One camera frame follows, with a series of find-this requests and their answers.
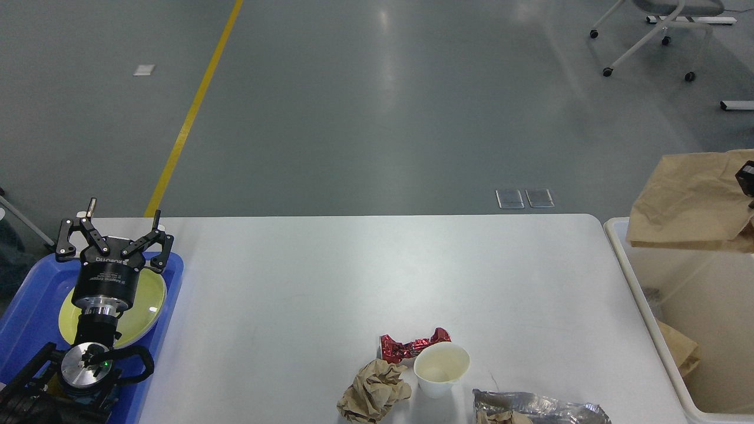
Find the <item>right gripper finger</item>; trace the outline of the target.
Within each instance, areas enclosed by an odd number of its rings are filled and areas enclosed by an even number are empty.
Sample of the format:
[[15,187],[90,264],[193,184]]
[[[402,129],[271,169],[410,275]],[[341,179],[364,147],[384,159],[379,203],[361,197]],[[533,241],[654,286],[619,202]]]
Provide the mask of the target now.
[[742,193],[751,198],[748,207],[754,208],[754,162],[748,160],[735,174],[735,179],[742,191]]

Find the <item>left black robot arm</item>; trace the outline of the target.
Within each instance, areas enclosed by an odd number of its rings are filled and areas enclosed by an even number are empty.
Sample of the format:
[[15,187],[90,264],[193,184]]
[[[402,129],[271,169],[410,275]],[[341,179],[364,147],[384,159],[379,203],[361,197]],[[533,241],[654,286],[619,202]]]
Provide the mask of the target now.
[[149,322],[158,319],[174,238],[161,210],[138,239],[103,236],[92,222],[96,203],[64,219],[55,244],[57,263],[77,263],[66,296],[77,312],[72,341],[44,344],[3,386],[3,423],[106,423],[121,389],[154,373],[154,354],[138,341],[123,344],[119,325],[132,309],[148,307]]

